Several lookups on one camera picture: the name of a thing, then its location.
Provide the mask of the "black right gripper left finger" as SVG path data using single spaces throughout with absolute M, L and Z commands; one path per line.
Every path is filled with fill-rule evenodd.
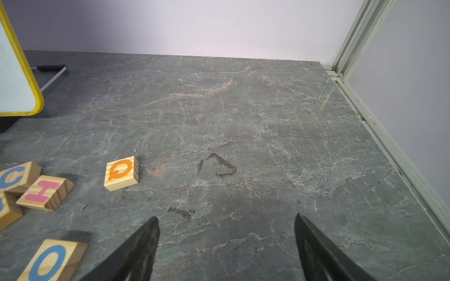
M 82 279 L 84 281 L 150 280 L 160 233 L 158 218 L 151 217 Z

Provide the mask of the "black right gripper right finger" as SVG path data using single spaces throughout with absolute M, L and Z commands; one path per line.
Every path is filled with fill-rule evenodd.
M 295 241 L 307 281 L 373 281 L 306 216 L 297 213 Z

